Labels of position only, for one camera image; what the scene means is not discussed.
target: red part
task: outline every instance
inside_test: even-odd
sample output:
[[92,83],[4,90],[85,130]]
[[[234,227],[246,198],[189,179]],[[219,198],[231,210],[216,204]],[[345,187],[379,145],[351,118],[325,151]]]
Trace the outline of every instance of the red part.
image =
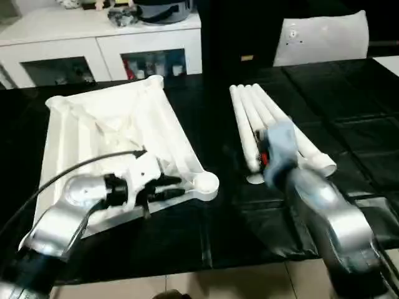
[[263,165],[267,165],[267,163],[269,162],[269,160],[267,159],[267,154],[266,153],[261,153],[261,159],[262,159],[262,163]]
[[133,71],[130,69],[129,64],[127,62],[127,60],[123,60],[123,66],[125,67],[125,71],[127,74],[127,78],[129,80],[133,80],[135,78],[135,74],[133,73]]

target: floor tile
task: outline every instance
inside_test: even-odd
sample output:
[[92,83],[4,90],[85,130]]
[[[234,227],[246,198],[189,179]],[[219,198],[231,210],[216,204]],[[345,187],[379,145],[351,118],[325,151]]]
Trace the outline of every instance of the floor tile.
[[283,263],[167,275],[166,289],[192,299],[295,299]]
[[399,76],[399,56],[376,57],[374,59]]
[[165,276],[67,285],[54,288],[50,299],[152,299],[165,286]]
[[393,264],[399,269],[399,250],[391,249],[387,250],[389,257],[391,258]]
[[297,299],[331,298],[333,289],[322,260],[287,262]]

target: white frame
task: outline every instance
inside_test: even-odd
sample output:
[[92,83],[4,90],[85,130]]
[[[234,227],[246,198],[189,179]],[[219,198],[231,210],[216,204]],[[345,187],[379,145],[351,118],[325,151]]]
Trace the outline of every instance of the white frame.
[[84,57],[96,82],[111,76],[94,37],[0,47],[0,64],[19,88],[35,87],[21,62]]
[[98,37],[112,80],[127,80],[121,54],[184,49],[187,74],[202,73],[201,29]]

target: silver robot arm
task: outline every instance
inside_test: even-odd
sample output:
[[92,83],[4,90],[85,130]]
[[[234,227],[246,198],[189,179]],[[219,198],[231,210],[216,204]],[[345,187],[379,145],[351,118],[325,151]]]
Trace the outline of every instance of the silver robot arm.
[[0,299],[47,298],[91,214],[127,201],[127,182],[113,174],[75,176],[36,222],[2,274]]
[[259,132],[267,148],[266,184],[283,192],[307,226],[340,298],[397,298],[388,294],[381,256],[361,210],[321,174],[299,169],[292,123]]
[[[120,206],[131,196],[135,196],[136,204],[149,214],[148,196],[162,195],[151,194],[156,189],[153,185],[166,186],[181,181],[164,176],[152,154],[140,151],[136,157],[126,179],[106,174],[74,176],[67,181],[60,199],[43,213],[22,242],[16,258],[3,271],[0,299],[47,298],[59,272],[80,242],[90,215],[109,206]],[[180,189],[168,191],[169,196],[184,194]]]

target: cabinet door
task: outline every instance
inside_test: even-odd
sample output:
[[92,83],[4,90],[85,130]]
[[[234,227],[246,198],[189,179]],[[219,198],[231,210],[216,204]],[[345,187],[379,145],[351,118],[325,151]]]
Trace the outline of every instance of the cabinet door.
[[0,47],[0,64],[19,88],[110,81],[95,38]]
[[112,80],[202,73],[201,30],[97,38]]

